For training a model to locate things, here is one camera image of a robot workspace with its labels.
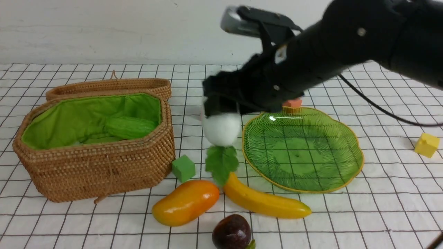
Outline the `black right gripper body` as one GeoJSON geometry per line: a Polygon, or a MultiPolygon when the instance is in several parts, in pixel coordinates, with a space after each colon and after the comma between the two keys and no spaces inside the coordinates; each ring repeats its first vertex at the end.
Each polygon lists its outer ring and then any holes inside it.
{"type": "Polygon", "coordinates": [[[262,48],[241,69],[239,83],[245,99],[239,104],[240,112],[277,112],[284,102],[304,95],[300,42],[262,44],[262,48]]]}

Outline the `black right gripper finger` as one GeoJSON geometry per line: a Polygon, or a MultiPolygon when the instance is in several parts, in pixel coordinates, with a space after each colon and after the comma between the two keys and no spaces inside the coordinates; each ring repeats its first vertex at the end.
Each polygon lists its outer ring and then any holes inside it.
{"type": "Polygon", "coordinates": [[[204,96],[222,96],[231,99],[247,99],[255,81],[256,71],[219,71],[202,82],[204,96]]]}
{"type": "Polygon", "coordinates": [[[247,115],[263,110],[260,105],[263,104],[263,98],[254,96],[250,99],[249,104],[241,104],[224,97],[207,97],[204,96],[204,117],[210,118],[225,113],[237,113],[239,115],[247,115]]]}

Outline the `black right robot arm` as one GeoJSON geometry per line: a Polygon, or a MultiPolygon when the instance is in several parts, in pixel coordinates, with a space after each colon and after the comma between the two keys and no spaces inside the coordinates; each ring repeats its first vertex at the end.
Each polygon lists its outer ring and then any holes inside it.
{"type": "Polygon", "coordinates": [[[334,0],[301,30],[285,15],[230,6],[222,29],[260,38],[263,51],[241,69],[203,81],[205,115],[278,112],[366,61],[441,90],[442,17],[442,3],[433,0],[334,0]]]}

